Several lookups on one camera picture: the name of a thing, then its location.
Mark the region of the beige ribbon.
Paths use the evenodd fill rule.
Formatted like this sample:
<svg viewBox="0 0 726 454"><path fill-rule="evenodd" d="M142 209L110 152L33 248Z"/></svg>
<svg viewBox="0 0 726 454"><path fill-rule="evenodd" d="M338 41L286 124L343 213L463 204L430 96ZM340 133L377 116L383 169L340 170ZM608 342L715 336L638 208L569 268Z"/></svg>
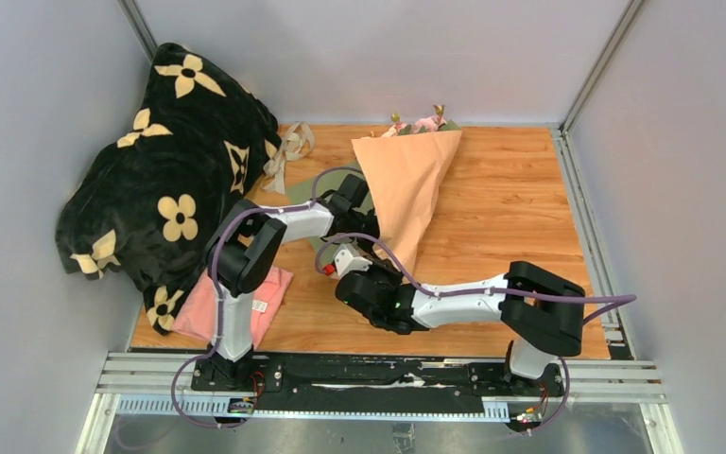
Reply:
<svg viewBox="0 0 726 454"><path fill-rule="evenodd" d="M284 194L286 165L308 156L315 145L315 135L305 122L290 125L282 134L279 146L266 142L268 161L263 167L265 181L262 189L268 193Z"/></svg>

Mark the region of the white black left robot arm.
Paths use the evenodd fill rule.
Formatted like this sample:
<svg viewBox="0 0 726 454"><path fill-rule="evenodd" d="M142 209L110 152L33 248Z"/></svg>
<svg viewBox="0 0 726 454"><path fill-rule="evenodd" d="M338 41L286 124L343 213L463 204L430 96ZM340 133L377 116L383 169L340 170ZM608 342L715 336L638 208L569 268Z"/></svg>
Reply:
<svg viewBox="0 0 726 454"><path fill-rule="evenodd" d="M251 315L259 289L280 247L310 237L362 232L379 235L373 211L363 213L369 195L364 179L350 173L339 188L300 204L280 207L239 201L208 241L205 258L216 291L216 332L202 360L230 391L251 381Z"/></svg>

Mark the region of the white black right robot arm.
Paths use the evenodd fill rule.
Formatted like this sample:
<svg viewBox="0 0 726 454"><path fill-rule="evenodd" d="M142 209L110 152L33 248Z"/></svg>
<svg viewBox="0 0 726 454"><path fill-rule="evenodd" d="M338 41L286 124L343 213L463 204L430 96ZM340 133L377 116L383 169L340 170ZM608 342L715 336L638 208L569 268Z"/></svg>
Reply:
<svg viewBox="0 0 726 454"><path fill-rule="evenodd" d="M536 387L553 360L582 351L584 289L526 261L483 281L419 287L392 266L370 265L345 272L335 295L372 326L399 335L452 323L502 323L518 337L501 371L514 394Z"/></svg>

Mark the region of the pink fake rose stem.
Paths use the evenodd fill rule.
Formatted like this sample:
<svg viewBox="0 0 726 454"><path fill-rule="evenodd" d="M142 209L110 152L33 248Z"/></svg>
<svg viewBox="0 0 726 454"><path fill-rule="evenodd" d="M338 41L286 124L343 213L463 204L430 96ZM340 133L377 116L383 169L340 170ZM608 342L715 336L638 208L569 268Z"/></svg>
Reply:
<svg viewBox="0 0 726 454"><path fill-rule="evenodd" d="M417 120L411 127L412 133L426 133L438 131L459 131L460 126L452 120L445 118L445 106L433 106L434 114Z"/></svg>
<svg viewBox="0 0 726 454"><path fill-rule="evenodd" d="M403 136L413 133L413 125L404 122L398 112L394 112L390 116L390 122L390 127L385 132L380 134L380 137Z"/></svg>

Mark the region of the green and tan wrapping paper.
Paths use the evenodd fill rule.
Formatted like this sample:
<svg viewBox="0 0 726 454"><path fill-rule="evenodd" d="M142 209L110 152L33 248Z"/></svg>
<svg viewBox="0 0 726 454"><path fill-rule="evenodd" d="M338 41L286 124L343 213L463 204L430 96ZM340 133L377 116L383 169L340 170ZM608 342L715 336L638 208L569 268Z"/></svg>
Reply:
<svg viewBox="0 0 726 454"><path fill-rule="evenodd" d="M415 133L384 127L315 127L318 144L288 168L285 195L306 201L316 175L326 168L353 166L363 171L378 218L380 238L408 271L415 264L436 210L441 183L461 143L463 130L452 122L433 130L421 120Z"/></svg>

